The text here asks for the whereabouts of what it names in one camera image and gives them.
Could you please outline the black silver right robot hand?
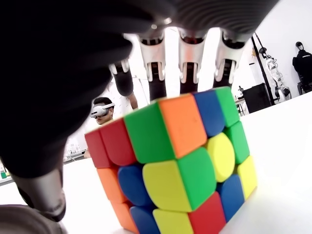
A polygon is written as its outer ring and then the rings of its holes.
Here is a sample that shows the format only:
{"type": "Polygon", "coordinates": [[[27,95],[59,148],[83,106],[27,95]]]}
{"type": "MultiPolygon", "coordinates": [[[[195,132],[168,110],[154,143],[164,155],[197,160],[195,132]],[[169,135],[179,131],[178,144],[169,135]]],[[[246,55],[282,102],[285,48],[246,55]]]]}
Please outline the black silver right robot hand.
{"type": "Polygon", "coordinates": [[[223,63],[237,54],[274,0],[3,0],[0,3],[0,159],[26,208],[63,219],[63,152],[91,101],[127,58],[124,34],[168,26],[187,36],[221,29],[214,86],[232,82],[223,63]]]}

